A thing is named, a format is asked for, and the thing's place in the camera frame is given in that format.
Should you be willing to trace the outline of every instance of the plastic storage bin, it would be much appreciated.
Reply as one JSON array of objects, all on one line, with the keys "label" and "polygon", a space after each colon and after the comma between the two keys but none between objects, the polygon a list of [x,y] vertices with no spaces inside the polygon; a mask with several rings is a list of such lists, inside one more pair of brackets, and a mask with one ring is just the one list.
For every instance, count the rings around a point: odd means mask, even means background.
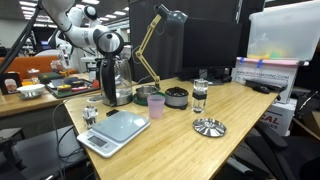
[{"label": "plastic storage bin", "polygon": [[248,58],[311,60],[320,38],[320,1],[251,14]]}]

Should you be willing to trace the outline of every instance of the desk lamp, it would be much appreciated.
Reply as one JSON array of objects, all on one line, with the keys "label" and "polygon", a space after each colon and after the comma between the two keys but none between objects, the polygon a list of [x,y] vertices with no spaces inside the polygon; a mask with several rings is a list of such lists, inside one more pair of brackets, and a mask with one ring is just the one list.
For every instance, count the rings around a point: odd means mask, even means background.
[{"label": "desk lamp", "polygon": [[152,20],[151,24],[148,27],[148,31],[139,47],[136,51],[137,58],[141,61],[143,66],[147,69],[149,74],[155,81],[155,86],[160,89],[160,77],[153,71],[153,69],[148,64],[147,60],[143,56],[144,49],[146,48],[150,37],[152,36],[155,27],[163,18],[166,23],[166,30],[170,36],[174,35],[174,33],[183,26],[184,22],[187,20],[187,15],[181,11],[169,11],[163,4],[159,7],[156,6],[156,17]]}]

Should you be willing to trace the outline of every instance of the metal saucer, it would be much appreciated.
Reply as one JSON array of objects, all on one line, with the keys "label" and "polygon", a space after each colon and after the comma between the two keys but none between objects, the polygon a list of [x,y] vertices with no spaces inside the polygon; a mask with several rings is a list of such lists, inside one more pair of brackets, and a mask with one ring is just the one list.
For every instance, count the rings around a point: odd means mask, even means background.
[{"label": "metal saucer", "polygon": [[193,122],[193,128],[200,134],[208,137],[223,136],[227,128],[219,121],[211,118],[199,118]]},{"label": "metal saucer", "polygon": [[24,94],[20,94],[19,97],[22,100],[30,100],[30,99],[36,99],[41,96],[41,92],[28,92]]}]

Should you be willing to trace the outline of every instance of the white bowl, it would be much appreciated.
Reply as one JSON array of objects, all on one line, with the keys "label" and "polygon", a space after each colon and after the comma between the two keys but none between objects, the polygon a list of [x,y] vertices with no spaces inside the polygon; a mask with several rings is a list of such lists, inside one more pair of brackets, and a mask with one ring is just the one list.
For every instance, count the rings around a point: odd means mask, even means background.
[{"label": "white bowl", "polygon": [[44,84],[34,84],[34,85],[27,85],[19,87],[17,90],[20,91],[22,94],[34,93],[43,91]]}]

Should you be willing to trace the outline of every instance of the black lid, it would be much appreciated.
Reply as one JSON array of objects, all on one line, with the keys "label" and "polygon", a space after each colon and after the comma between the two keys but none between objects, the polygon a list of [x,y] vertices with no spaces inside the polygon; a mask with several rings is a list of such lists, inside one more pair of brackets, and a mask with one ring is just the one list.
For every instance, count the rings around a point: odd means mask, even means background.
[{"label": "black lid", "polygon": [[188,91],[180,87],[169,88],[166,90],[165,94],[173,97],[183,97],[189,95]]}]

